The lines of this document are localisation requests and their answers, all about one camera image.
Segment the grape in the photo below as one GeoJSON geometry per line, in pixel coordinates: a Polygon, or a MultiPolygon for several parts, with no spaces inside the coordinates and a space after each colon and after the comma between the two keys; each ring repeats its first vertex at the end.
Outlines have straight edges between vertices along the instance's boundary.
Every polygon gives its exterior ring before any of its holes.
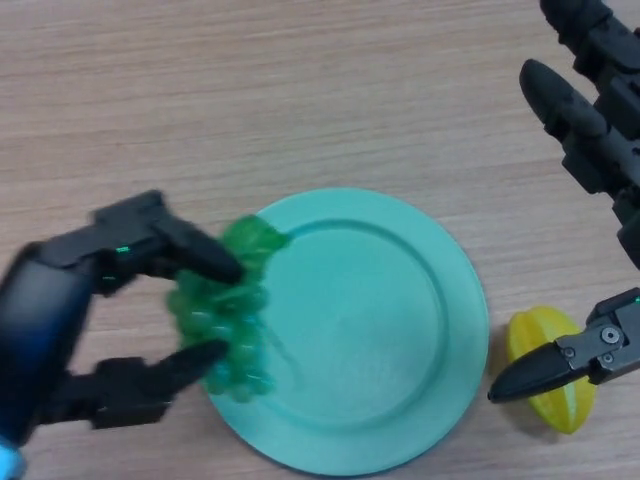
{"type": "Polygon", "coordinates": [[[207,280],[189,270],[180,270],[176,276],[178,290],[190,298],[197,298],[202,294],[207,280]]]}
{"type": "Polygon", "coordinates": [[[177,324],[183,334],[201,337],[214,325],[214,317],[207,310],[196,308],[179,315],[177,324]]]}
{"type": "Polygon", "coordinates": [[[230,342],[234,336],[234,325],[228,320],[219,320],[214,323],[207,331],[207,337],[210,339],[220,339],[225,342],[230,342]]]}
{"type": "Polygon", "coordinates": [[[260,335],[257,329],[247,326],[237,330],[237,334],[231,342],[229,358],[238,366],[246,366],[261,355],[260,335]]]}

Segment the wood grain surface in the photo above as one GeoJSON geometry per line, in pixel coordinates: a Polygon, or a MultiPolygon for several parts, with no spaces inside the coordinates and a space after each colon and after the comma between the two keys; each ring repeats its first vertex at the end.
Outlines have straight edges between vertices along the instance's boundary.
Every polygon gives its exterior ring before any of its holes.
{"type": "MultiPolygon", "coordinates": [[[[611,0],[629,26],[637,0],[611,0]]],[[[285,195],[357,186],[405,199],[467,250],[502,327],[538,303],[582,322],[638,284],[604,197],[589,197],[518,86],[572,57],[535,0],[0,0],[0,264],[23,243],[148,188],[212,232],[285,195]]],[[[74,368],[175,343],[145,280],[99,301],[74,368]]],[[[602,388],[575,436],[478,399],[404,480],[637,478],[640,376],[602,388]]],[[[32,480],[304,478],[261,458],[196,388],[160,424],[38,430],[32,480]]]]}

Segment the screw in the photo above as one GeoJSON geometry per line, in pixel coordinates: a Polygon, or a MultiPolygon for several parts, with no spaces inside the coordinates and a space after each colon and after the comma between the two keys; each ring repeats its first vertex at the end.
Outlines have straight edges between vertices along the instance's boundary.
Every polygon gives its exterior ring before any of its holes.
{"type": "Polygon", "coordinates": [[[600,338],[602,338],[604,343],[613,345],[618,343],[618,340],[620,340],[620,332],[613,327],[606,327],[602,329],[602,332],[600,332],[600,338]]]}

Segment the robotic hand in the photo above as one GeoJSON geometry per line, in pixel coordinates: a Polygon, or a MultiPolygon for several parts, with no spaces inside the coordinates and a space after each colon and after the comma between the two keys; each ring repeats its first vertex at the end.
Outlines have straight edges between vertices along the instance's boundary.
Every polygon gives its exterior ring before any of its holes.
{"type": "Polygon", "coordinates": [[[236,283],[243,268],[213,238],[174,216],[150,191],[94,213],[94,223],[27,245],[0,284],[0,480],[19,478],[18,447],[40,424],[94,428],[158,422],[174,396],[225,355],[211,341],[148,366],[142,358],[67,371],[94,294],[111,296],[138,274],[180,269],[236,283]]]}
{"type": "MultiPolygon", "coordinates": [[[[590,194],[607,193],[618,239],[640,268],[640,30],[626,28],[601,0],[541,0],[542,11],[576,56],[574,69],[600,94],[595,105],[545,65],[520,75],[531,108],[565,152],[562,162],[590,194]]],[[[640,368],[640,289],[600,302],[586,329],[521,357],[489,392],[495,403],[538,395],[588,376],[601,384],[640,368]]]]}

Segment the green plastic grape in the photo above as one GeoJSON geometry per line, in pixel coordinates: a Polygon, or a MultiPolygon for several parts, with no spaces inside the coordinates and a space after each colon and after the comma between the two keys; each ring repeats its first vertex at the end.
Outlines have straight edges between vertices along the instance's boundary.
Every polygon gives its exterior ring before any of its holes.
{"type": "Polygon", "coordinates": [[[250,328],[238,329],[238,333],[231,342],[229,358],[239,366],[246,366],[261,356],[262,345],[257,330],[250,328]]]}
{"type": "Polygon", "coordinates": [[[207,331],[207,338],[224,340],[225,342],[231,342],[236,327],[233,322],[229,320],[218,320],[216,323],[212,325],[212,327],[207,331]]]}
{"type": "Polygon", "coordinates": [[[212,339],[229,342],[226,360],[203,383],[212,394],[226,393],[246,403],[273,390],[273,380],[264,372],[264,329],[258,316],[268,295],[259,282],[269,259],[290,239],[261,218],[248,216],[230,225],[220,241],[245,268],[241,283],[229,286],[181,271],[166,304],[176,318],[181,348],[212,339]]]}
{"type": "Polygon", "coordinates": [[[214,316],[204,309],[193,309],[177,317],[178,329],[185,335],[202,337],[214,326],[214,316]]]}
{"type": "Polygon", "coordinates": [[[211,295],[209,303],[221,315],[251,314],[267,305],[267,292],[258,284],[239,285],[211,295]]]}
{"type": "Polygon", "coordinates": [[[176,275],[178,290],[191,298],[197,298],[203,291],[207,281],[190,270],[181,270],[176,275]]]}

